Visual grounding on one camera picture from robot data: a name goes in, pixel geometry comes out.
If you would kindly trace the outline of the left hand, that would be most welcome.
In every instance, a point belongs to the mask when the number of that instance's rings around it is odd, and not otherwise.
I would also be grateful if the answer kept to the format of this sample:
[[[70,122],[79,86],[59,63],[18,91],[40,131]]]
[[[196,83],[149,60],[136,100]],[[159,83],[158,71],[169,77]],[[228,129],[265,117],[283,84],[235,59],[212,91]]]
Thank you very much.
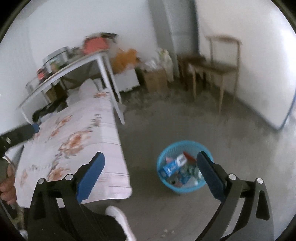
[[[7,168],[7,178],[1,183],[1,200],[8,205],[16,203],[15,173],[11,165]]]

